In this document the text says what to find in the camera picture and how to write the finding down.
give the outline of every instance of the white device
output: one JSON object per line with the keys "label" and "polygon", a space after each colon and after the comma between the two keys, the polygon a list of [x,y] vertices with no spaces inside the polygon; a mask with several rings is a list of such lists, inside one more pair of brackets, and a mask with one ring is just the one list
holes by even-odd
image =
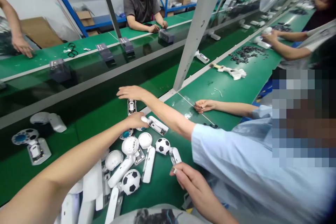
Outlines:
{"label": "white device", "polygon": [[67,194],[62,203],[61,224],[77,224],[79,194]]}
{"label": "white device", "polygon": [[169,130],[169,128],[166,125],[164,125],[162,122],[160,122],[158,119],[154,118],[153,116],[148,117],[148,124],[153,130],[155,130],[161,136],[164,136]]}
{"label": "white device", "polygon": [[103,193],[101,163],[99,160],[83,177],[83,202],[93,201]]}
{"label": "white device", "polygon": [[140,187],[140,173],[135,170],[129,170],[121,181],[121,188],[126,193],[130,195],[134,193]]}
{"label": "white device", "polygon": [[82,202],[79,210],[78,224],[91,224],[95,212],[96,201]]}
{"label": "white device", "polygon": [[147,154],[145,163],[143,165],[141,180],[143,183],[149,183],[152,177],[154,159],[155,159],[155,148],[150,146],[147,148]]}
{"label": "white device", "polygon": [[127,104],[128,104],[128,115],[131,115],[137,111],[137,108],[136,108],[137,101],[136,100],[128,99]]}
{"label": "white device", "polygon": [[111,224],[115,218],[120,216],[121,204],[123,203],[123,195],[124,192],[121,188],[121,183],[119,182],[115,187],[112,188],[105,224]]}
{"label": "white device", "polygon": [[204,64],[209,62],[209,59],[204,56],[204,54],[200,53],[199,50],[195,52],[195,57],[202,61]]}
{"label": "white device", "polygon": [[166,138],[159,138],[155,143],[155,150],[163,155],[167,155],[170,150],[170,143]]}
{"label": "white device", "polygon": [[113,171],[124,159],[124,155],[120,150],[111,151],[105,159],[106,169]]}
{"label": "white device", "polygon": [[175,147],[172,147],[170,150],[169,150],[169,155],[170,155],[170,160],[171,160],[171,163],[174,165],[176,165],[177,163],[181,163],[182,160],[181,160],[181,156],[179,154],[179,151],[177,148]]}
{"label": "white device", "polygon": [[267,27],[261,32],[261,34],[271,34],[271,33],[272,33],[272,27]]}
{"label": "white device", "polygon": [[133,129],[128,129],[127,131],[124,131],[120,136],[119,139],[125,140],[126,138],[130,137],[133,135]]}

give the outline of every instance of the blue metal shelf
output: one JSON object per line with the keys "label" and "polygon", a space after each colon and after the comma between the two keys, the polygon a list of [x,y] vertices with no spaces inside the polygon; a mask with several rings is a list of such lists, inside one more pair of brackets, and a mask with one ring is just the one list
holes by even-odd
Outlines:
{"label": "blue metal shelf", "polygon": [[[90,29],[96,29],[98,27],[103,27],[103,26],[107,26],[107,25],[112,25],[112,21],[110,18],[110,15],[103,15],[103,16],[97,16],[97,17],[92,17],[93,21],[94,21],[94,25],[92,26],[85,26],[85,30],[90,30]],[[126,22],[126,18],[125,17],[119,17],[116,15],[117,18],[117,22],[121,23],[121,22]]]}
{"label": "blue metal shelf", "polygon": [[181,6],[177,6],[177,7],[169,8],[169,9],[167,9],[167,12],[170,12],[170,11],[177,11],[177,10],[180,10],[180,9],[185,9],[185,8],[195,7],[195,6],[196,6],[196,3],[195,3],[195,2],[190,2],[190,3],[188,3],[187,5],[181,5]]}

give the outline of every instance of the soccer ball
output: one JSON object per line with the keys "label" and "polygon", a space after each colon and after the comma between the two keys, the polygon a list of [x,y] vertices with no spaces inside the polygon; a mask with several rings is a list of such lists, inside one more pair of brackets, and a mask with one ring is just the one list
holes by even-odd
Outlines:
{"label": "soccer ball", "polygon": [[140,187],[140,173],[135,170],[129,170],[121,181],[121,188],[126,193],[126,195],[130,195],[134,193]]}
{"label": "soccer ball", "polygon": [[155,149],[163,155],[167,155],[170,150],[170,143],[166,138],[159,138],[155,143]]}
{"label": "soccer ball", "polygon": [[30,141],[38,139],[39,135],[36,129],[24,129],[12,137],[12,142],[15,145],[28,144]]}

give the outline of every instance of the man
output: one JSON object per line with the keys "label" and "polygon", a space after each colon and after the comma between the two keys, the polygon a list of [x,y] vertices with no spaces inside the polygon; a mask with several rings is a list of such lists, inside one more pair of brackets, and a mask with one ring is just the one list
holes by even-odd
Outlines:
{"label": "man", "polygon": [[[195,103],[195,110],[199,113],[219,110],[255,119],[228,132],[189,121],[138,86],[121,87],[117,95],[120,99],[144,102],[170,130],[191,141],[193,160],[211,173],[208,182],[221,203],[267,220],[280,219],[281,223],[318,223],[328,212],[335,189],[332,176],[335,171],[332,168],[314,168],[313,165],[312,168],[285,166],[286,155],[284,157],[282,153],[278,154],[280,158],[273,158],[276,151],[279,152],[279,147],[273,146],[274,139],[284,138],[286,141],[286,136],[283,132],[276,136],[275,131],[273,138],[272,130],[278,128],[279,132],[285,128],[286,120],[272,129],[272,108],[211,100]],[[288,130],[288,143],[293,138],[290,136],[292,132],[295,137],[301,134],[306,139],[325,138],[328,143],[333,138],[335,127],[326,128],[315,119],[310,107],[304,103],[306,101],[303,100],[300,113],[298,110],[289,113],[292,118],[289,118],[287,127],[293,131]]]}
{"label": "man", "polygon": [[154,15],[156,22],[161,25],[163,29],[166,29],[168,24],[163,20],[160,10],[158,0],[124,0],[124,12],[127,25],[133,30],[150,33],[158,32],[160,29],[158,25],[146,26],[143,24],[150,22],[152,15]]}
{"label": "man", "polygon": [[[311,53],[334,35],[336,35],[336,20],[308,32],[291,33],[273,30],[271,34],[262,34],[262,37],[283,57],[278,67],[288,70],[308,69]],[[278,37],[288,41],[303,42],[297,48],[293,48],[278,41]]]}
{"label": "man", "polygon": [[0,8],[7,20],[0,16],[0,59],[8,58],[17,53],[22,53],[32,58],[32,51],[38,50],[38,46],[22,34],[20,20],[14,8],[6,0],[0,0]]}

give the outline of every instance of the green workbench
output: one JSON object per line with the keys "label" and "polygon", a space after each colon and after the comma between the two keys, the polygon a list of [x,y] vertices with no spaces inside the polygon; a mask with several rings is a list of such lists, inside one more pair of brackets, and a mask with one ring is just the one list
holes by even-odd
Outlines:
{"label": "green workbench", "polygon": [[[300,24],[294,24],[294,20],[299,20]],[[308,20],[303,21],[302,16],[293,17],[292,14],[286,14],[277,22],[285,21],[289,21],[292,24],[291,28],[296,32],[301,31]],[[212,61],[256,31],[255,28],[251,28],[249,30],[235,29],[232,32],[233,29],[233,27],[225,27],[218,30],[216,34],[222,37],[219,41],[204,37],[199,47],[200,51]],[[139,85],[157,97],[169,91],[173,87],[182,52],[183,47],[177,48],[166,55],[162,55],[132,69],[130,72],[123,73],[48,108],[46,111],[56,112],[62,117],[68,126],[68,130],[59,134],[53,132],[47,125],[38,128],[34,126],[41,136],[47,139],[52,152],[51,158],[42,165],[31,166],[25,147],[15,146],[9,140],[4,141],[6,144],[0,153],[2,158],[0,174],[6,179],[2,179],[0,182],[0,186],[3,188],[0,193],[0,205],[10,200],[23,185],[67,150],[124,119],[127,116],[127,102],[116,98],[119,86]],[[228,74],[210,69],[165,103],[177,109],[193,122],[210,123],[211,121],[220,128],[230,130],[238,124],[240,121],[239,117],[210,111],[206,114],[210,120],[208,121],[204,116],[197,114],[188,102],[194,104],[199,99],[215,99],[252,103],[263,85],[267,82],[272,69],[280,61],[280,56],[274,51],[268,50],[268,54],[269,57],[265,60],[261,57],[250,58],[247,65],[236,65],[227,57],[219,64],[227,67],[243,68],[247,72],[245,79],[233,81]],[[194,59],[187,76],[194,74],[203,67],[204,64]],[[220,97],[214,88],[221,90],[223,97]],[[145,107],[140,102],[137,105],[138,110]],[[28,120],[22,120],[15,125],[3,129],[1,136],[3,139],[9,139],[19,130],[28,127],[31,127]],[[152,134],[155,143],[160,136],[151,129],[148,132]],[[170,141],[172,146],[179,149],[182,160],[195,167],[192,160],[190,143],[172,131],[168,131],[165,137]],[[121,148],[120,140],[117,140],[110,149],[115,148]],[[136,169],[142,171],[142,166],[143,164],[140,164]],[[169,177],[170,169],[170,158],[157,153],[151,183],[142,184],[136,193],[124,198],[122,214],[137,208],[150,207],[159,203],[170,203],[180,207],[183,203],[184,192],[180,189],[176,180]],[[103,223],[105,214],[106,209],[98,212],[95,223]]]}

